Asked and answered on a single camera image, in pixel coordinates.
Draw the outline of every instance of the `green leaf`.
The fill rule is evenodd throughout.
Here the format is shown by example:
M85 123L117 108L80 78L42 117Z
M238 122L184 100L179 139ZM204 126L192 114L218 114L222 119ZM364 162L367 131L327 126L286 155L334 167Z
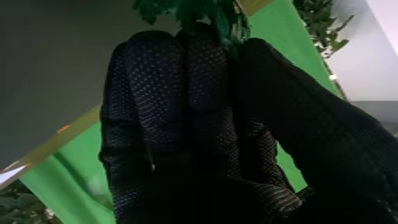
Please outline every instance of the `green leaf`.
M341 40L341 41L335 41L332 43L332 51L337 52L337 50L344 47L344 45L348 44L348 40Z

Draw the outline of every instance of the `green fabric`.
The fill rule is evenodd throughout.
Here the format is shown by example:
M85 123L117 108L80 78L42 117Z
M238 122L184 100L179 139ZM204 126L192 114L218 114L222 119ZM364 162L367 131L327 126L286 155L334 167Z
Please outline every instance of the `green fabric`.
M316 75L325 88L337 93L289 0L275 0L250 17L250 24L252 36L266 39L293 63ZM65 224L113 223L112 196L97 161L99 144L97 123L21 177ZM300 190L305 182L282 150L279 163L295 189Z

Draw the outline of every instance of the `finger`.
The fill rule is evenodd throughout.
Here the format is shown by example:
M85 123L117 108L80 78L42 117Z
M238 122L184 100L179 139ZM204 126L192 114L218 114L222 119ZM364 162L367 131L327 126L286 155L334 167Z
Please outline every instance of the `finger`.
M124 47L113 50L101 105L101 160L104 165L133 161L138 172L149 169L149 157L142 141L136 108L124 68Z
M151 176L151 161L124 67L124 48L126 44L120 44L113 50L101 106L99 159L106 169L117 220L140 200L140 185Z
M266 123L314 190L396 209L398 143L366 113L330 94L263 40L241 50L238 98Z
M188 170L184 136L183 50L168 33L136 34L126 46L126 70L154 173L167 179Z
M227 57L213 28L197 24L193 35L177 35L184 47L184 73L195 165L200 172L240 176L232 113L227 105Z
M264 125L248 120L240 136L240 167L243 178L293 191L282 169L277 165L277 142Z

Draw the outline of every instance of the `black mesh glove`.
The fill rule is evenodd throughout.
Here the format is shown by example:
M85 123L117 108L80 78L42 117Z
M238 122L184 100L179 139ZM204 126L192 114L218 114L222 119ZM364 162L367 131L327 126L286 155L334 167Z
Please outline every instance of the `black mesh glove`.
M99 158L117 223L263 223L300 204L266 127L243 117L238 147L215 36L204 25L177 38L144 32L113 51Z
M241 47L234 98L270 128L314 189L282 223L398 222L398 142L261 39Z

